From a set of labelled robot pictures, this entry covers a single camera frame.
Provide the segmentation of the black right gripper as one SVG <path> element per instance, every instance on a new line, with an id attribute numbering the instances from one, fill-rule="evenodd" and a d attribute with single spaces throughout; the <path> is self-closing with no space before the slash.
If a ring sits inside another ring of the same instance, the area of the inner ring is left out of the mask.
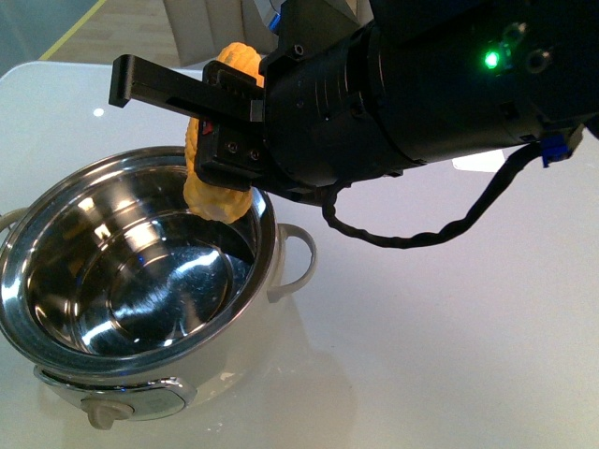
<path id="1" fill-rule="evenodd" d="M 398 174 L 398 153 L 373 112 L 372 35 L 371 23 L 344 36 L 331 26 L 295 30 L 281 23 L 277 52 L 263 64 L 269 164 L 264 90 L 224 63 L 207 63 L 196 80 L 124 54 L 112 65 L 109 104 L 123 108 L 135 99 L 202 117 L 195 171 L 212 186 L 318 202 L 338 181 Z"/>

